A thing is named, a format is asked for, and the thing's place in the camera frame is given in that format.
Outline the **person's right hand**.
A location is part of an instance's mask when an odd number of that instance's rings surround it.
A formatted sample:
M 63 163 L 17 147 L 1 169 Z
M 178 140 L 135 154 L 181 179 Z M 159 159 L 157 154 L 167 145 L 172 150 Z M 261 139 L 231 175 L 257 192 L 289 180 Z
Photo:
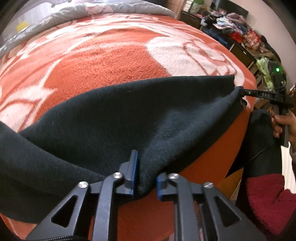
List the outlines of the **person's right hand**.
M 270 110 L 271 114 L 271 122 L 273 126 L 273 135 L 276 138 L 280 137 L 280 134 L 283 132 L 283 128 L 280 127 L 282 126 L 287 126 L 288 127 L 288 141 L 290 142 L 290 146 L 292 148 L 292 152 L 295 152 L 295 147 L 296 147 L 296 118 L 295 115 L 293 114 L 292 111 L 288 111 L 286 115 L 279 115 L 275 114 L 274 110 Z

